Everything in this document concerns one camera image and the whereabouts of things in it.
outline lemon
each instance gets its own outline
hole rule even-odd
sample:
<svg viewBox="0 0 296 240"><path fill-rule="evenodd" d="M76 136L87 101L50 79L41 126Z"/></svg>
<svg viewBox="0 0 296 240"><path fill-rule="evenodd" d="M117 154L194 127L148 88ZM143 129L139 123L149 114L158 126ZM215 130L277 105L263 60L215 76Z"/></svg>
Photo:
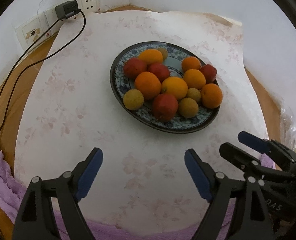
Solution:
<svg viewBox="0 0 296 240"><path fill-rule="evenodd" d="M185 118L194 117L198 113L198 110L198 104L191 98L184 98L179 102L178 112Z"/></svg>
<svg viewBox="0 0 296 240"><path fill-rule="evenodd" d="M168 51L164 48L158 48L157 50L159 50L162 54L162 57L164 58L164 60L166 60L166 58L168 58Z"/></svg>
<svg viewBox="0 0 296 240"><path fill-rule="evenodd" d="M123 102L127 109L135 111L143 106L144 96L139 90L131 89L124 95Z"/></svg>
<svg viewBox="0 0 296 240"><path fill-rule="evenodd" d="M197 103L199 103L201 100L200 91L196 88L189 88L188 93L187 93L187 97L195 100Z"/></svg>

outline plastic bag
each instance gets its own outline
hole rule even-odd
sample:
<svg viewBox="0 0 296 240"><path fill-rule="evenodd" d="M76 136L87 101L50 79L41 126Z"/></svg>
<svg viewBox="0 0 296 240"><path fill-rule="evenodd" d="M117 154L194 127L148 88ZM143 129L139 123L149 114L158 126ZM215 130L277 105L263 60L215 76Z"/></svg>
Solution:
<svg viewBox="0 0 296 240"><path fill-rule="evenodd" d="M296 119L290 108L281 107L280 142L296 152Z"/></svg>

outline yellow fruit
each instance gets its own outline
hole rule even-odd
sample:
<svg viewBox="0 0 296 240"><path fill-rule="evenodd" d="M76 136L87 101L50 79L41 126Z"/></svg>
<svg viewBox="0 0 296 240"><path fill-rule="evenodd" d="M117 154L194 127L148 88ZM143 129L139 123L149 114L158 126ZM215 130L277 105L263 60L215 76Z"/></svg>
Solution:
<svg viewBox="0 0 296 240"><path fill-rule="evenodd" d="M183 68L184 73L188 69L197 69L200 70L201 63L200 60L196 57L187 57L181 62L181 67Z"/></svg>
<svg viewBox="0 0 296 240"><path fill-rule="evenodd" d="M146 49L140 53L138 58L146 62L147 65L151 65L152 63L156 62L162 63L164 61L162 53L156 49Z"/></svg>
<svg viewBox="0 0 296 240"><path fill-rule="evenodd" d="M178 112L185 118L194 117L199 111L199 106L195 100L191 98L184 98L179 102Z"/></svg>
<svg viewBox="0 0 296 240"><path fill-rule="evenodd" d="M169 77L161 84L161 92L163 94L174 95L177 100L181 100L186 97L188 86L182 78Z"/></svg>
<svg viewBox="0 0 296 240"><path fill-rule="evenodd" d="M146 100L151 100L160 94L161 83L155 74L146 71L136 77L135 88L144 95Z"/></svg>
<svg viewBox="0 0 296 240"><path fill-rule="evenodd" d="M218 87L216 84L206 84L200 93L202 104L205 107L215 109L220 106L223 94L220 87Z"/></svg>
<svg viewBox="0 0 296 240"><path fill-rule="evenodd" d="M139 90L132 89L124 95L123 102L127 109L138 110L144 104L144 96Z"/></svg>
<svg viewBox="0 0 296 240"><path fill-rule="evenodd" d="M187 93L187 97L195 100L197 103L199 103L201 100L200 91L196 88L189 88L188 93Z"/></svg>
<svg viewBox="0 0 296 240"><path fill-rule="evenodd" d="M159 50L162 54L162 57L164 60L166 60L166 58L168 58L168 51L164 48L158 48L157 50Z"/></svg>
<svg viewBox="0 0 296 240"><path fill-rule="evenodd" d="M189 69L184 74L184 81L187 83L188 88L196 88L201 90L206 85L206 79L203 73L196 69Z"/></svg>

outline purple towel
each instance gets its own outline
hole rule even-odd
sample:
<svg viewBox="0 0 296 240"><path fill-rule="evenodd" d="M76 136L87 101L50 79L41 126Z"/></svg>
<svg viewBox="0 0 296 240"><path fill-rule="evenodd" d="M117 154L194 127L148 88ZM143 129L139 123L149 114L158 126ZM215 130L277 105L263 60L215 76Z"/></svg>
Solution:
<svg viewBox="0 0 296 240"><path fill-rule="evenodd" d="M265 167L275 168L273 161L267 155L262 155L261 164ZM13 178L10 166L4 160L2 151L0 151L0 208L7 214L13 223L15 222L25 191L25 187ZM234 203L232 201L228 206L222 229L217 240L225 239L232 218L233 209ZM55 218L62 240L69 240L60 212L55 212ZM193 225L180 231L139 237L131 235L115 226L103 225L90 220L87 221L87 224L95 238L98 240L190 240L198 227L198 225Z"/></svg>

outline orange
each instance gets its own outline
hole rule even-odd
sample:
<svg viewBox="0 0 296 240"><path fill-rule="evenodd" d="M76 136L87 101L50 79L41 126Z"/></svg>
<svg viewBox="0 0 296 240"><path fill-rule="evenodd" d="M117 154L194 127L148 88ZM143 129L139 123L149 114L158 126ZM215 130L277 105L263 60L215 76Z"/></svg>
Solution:
<svg viewBox="0 0 296 240"><path fill-rule="evenodd" d="M206 84L200 91L202 104L210 109L220 106L223 98L220 87L216 84Z"/></svg>
<svg viewBox="0 0 296 240"><path fill-rule="evenodd" d="M164 61L162 53L156 49L146 49L139 54L138 58L146 62L147 65L151 65L156 62L162 63Z"/></svg>
<svg viewBox="0 0 296 240"><path fill-rule="evenodd" d="M161 91L161 83L156 75L150 72L142 72L135 79L135 87L144 96L145 100L151 100Z"/></svg>
<svg viewBox="0 0 296 240"><path fill-rule="evenodd" d="M196 57L187 57L181 62L181 67L185 73L188 69L197 69L200 70L201 63L200 60Z"/></svg>
<svg viewBox="0 0 296 240"><path fill-rule="evenodd" d="M177 100L181 100L186 97L188 86L182 78L169 77L161 84L161 92L163 94L174 95Z"/></svg>
<svg viewBox="0 0 296 240"><path fill-rule="evenodd" d="M184 74L184 81L187 83L188 88L196 88L198 90L206 85L205 76L197 69L188 69Z"/></svg>

